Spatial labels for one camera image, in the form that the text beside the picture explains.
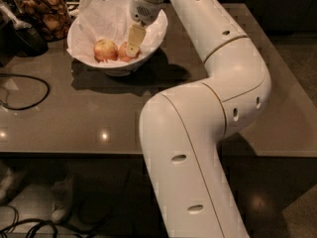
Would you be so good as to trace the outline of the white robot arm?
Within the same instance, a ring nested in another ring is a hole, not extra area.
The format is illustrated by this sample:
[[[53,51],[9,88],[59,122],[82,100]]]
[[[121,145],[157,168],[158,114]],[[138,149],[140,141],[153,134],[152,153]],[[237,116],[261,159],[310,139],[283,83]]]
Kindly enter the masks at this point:
[[[151,24],[164,0],[132,0]],[[140,116],[141,147],[169,238],[250,238],[217,145],[264,110],[271,79],[258,49],[217,0],[168,0],[207,72],[153,96]]]

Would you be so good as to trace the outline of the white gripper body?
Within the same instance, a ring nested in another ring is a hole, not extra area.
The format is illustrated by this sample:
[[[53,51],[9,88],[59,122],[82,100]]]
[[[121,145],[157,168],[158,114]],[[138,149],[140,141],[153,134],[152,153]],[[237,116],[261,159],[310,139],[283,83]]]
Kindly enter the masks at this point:
[[[131,0],[131,18],[143,25],[151,25],[158,17],[161,5],[159,0]]]

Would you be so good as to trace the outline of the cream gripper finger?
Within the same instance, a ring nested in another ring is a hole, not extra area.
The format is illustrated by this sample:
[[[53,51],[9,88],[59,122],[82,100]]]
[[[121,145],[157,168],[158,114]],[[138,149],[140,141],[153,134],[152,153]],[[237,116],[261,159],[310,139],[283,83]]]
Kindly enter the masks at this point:
[[[140,46],[146,36],[146,29],[142,25],[134,24],[130,26],[126,54],[134,58],[140,51]]]

